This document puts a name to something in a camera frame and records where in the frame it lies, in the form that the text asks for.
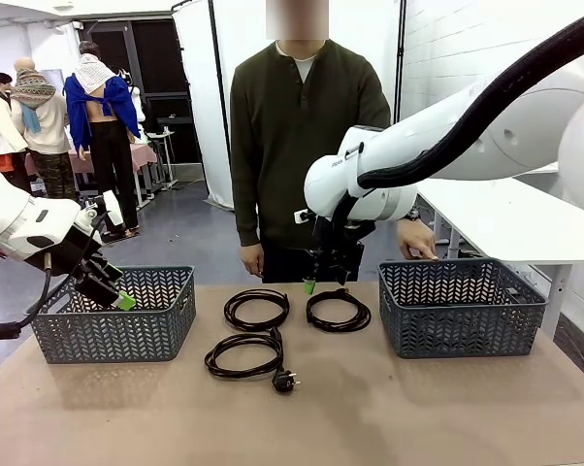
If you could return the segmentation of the person's right hand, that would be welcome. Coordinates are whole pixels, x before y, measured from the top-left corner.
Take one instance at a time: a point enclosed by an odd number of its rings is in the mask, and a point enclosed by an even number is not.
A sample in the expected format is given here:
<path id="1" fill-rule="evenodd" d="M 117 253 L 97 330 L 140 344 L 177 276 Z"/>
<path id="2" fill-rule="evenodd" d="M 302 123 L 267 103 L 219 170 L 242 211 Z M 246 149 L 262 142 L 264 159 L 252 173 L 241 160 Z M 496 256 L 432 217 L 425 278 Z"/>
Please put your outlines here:
<path id="1" fill-rule="evenodd" d="M 260 244 L 241 247 L 241 260 L 251 276 L 263 277 L 264 251 Z"/>

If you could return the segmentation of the person's left hand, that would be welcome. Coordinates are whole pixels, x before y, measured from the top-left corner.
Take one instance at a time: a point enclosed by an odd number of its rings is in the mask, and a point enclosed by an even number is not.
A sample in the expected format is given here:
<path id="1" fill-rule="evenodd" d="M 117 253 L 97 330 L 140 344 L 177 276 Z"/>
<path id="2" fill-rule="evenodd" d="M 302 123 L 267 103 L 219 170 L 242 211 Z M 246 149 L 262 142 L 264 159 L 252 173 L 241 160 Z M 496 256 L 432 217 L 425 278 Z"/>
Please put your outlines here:
<path id="1" fill-rule="evenodd" d="M 421 219 L 400 219 L 397 222 L 397 242 L 407 260 L 438 260 L 435 235 Z"/>

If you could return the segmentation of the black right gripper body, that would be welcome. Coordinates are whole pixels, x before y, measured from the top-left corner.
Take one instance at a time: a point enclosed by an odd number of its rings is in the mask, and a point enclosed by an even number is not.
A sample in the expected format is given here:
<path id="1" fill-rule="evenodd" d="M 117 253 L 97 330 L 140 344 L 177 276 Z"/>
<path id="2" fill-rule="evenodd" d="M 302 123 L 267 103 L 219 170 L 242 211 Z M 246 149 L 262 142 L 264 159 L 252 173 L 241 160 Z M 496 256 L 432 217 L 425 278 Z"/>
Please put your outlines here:
<path id="1" fill-rule="evenodd" d="M 361 265 L 364 246 L 360 240 L 365 234 L 365 224 L 359 221 L 336 225 L 328 218 L 318 218 L 314 225 L 318 239 L 315 251 L 316 273 L 357 273 Z"/>

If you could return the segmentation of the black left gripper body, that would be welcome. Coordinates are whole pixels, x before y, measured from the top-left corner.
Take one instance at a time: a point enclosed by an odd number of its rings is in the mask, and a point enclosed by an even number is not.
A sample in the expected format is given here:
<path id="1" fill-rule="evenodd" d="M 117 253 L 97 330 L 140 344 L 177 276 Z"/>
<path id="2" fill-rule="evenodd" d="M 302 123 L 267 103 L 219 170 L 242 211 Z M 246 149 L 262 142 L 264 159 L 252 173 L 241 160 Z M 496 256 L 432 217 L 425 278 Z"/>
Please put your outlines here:
<path id="1" fill-rule="evenodd" d="M 76 281 L 95 277 L 95 263 L 109 262 L 100 251 L 101 245 L 77 227 L 71 227 L 64 240 L 53 248 L 53 275 L 70 273 Z"/>

